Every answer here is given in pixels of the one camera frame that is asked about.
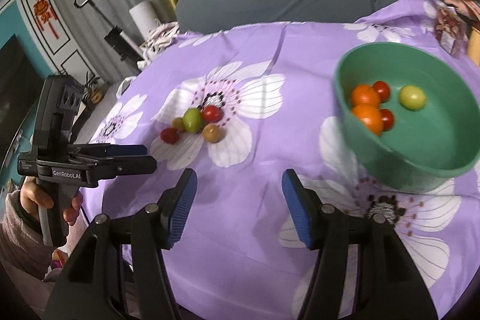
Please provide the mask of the person's left forearm sleeve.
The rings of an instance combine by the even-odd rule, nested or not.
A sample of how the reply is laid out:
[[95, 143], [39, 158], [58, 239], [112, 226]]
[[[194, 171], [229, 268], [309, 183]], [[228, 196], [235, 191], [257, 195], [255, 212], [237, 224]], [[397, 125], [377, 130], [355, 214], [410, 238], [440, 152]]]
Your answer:
[[40, 223], [21, 206], [20, 191], [8, 194], [1, 222], [1, 258], [35, 279], [44, 280], [54, 250], [43, 243]]

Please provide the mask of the person's left hand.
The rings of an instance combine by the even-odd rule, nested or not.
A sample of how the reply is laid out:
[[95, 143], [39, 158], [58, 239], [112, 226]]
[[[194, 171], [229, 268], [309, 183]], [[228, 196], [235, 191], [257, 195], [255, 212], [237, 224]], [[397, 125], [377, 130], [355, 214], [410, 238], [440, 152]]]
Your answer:
[[[36, 184], [33, 177], [27, 177], [24, 180], [20, 190], [19, 201], [23, 210], [37, 222], [40, 222], [38, 208], [51, 209], [54, 205], [52, 199]], [[83, 196], [80, 192], [77, 192], [72, 198], [70, 207], [64, 210], [64, 221], [69, 226], [73, 226], [76, 223], [82, 204]]]

